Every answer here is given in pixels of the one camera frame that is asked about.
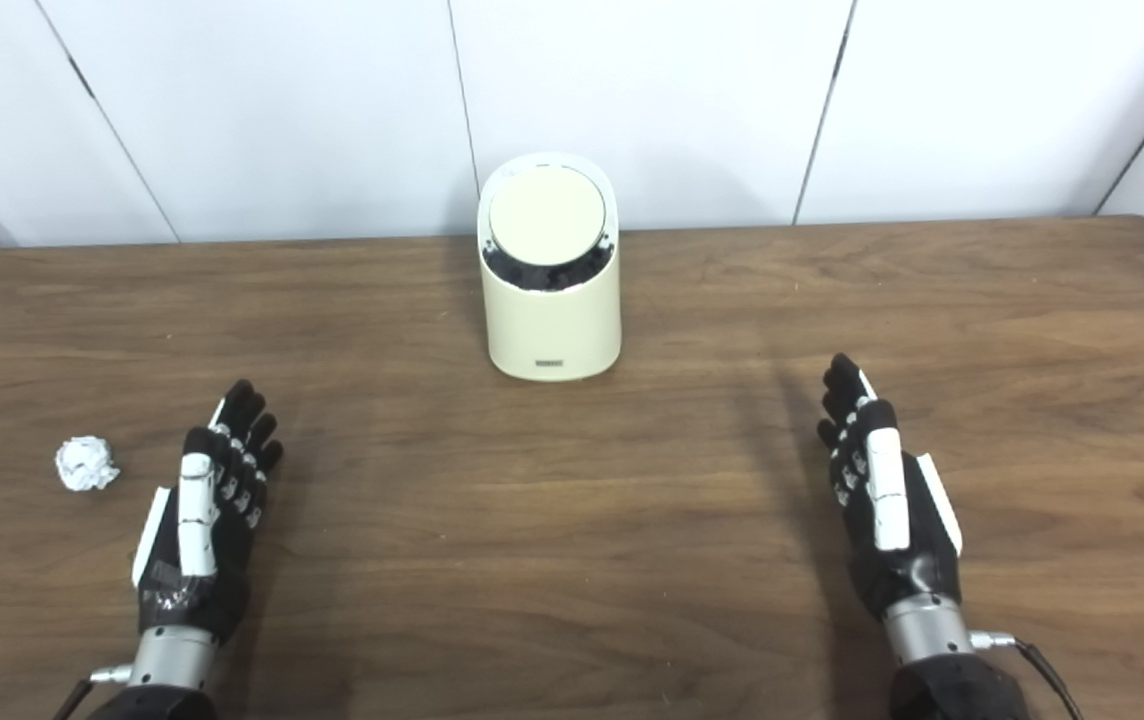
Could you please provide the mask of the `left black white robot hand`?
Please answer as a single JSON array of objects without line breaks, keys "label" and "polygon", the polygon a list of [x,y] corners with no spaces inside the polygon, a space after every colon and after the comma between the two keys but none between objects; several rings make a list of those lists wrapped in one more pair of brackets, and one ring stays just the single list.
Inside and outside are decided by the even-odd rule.
[{"label": "left black white robot hand", "polygon": [[278,419],[239,379],[207,424],[185,433],[176,478],[157,488],[130,579],[142,632],[192,626],[223,644],[249,606],[249,560],[283,459]]}]

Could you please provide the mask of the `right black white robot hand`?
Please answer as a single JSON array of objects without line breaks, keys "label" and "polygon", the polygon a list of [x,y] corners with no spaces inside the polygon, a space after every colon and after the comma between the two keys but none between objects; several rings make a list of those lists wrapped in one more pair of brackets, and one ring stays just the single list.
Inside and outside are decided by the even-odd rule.
[{"label": "right black white robot hand", "polygon": [[909,454],[891,401],[864,370],[836,354],[823,375],[828,482],[850,541],[848,577],[880,618],[919,594],[961,602],[962,532],[930,454]]}]

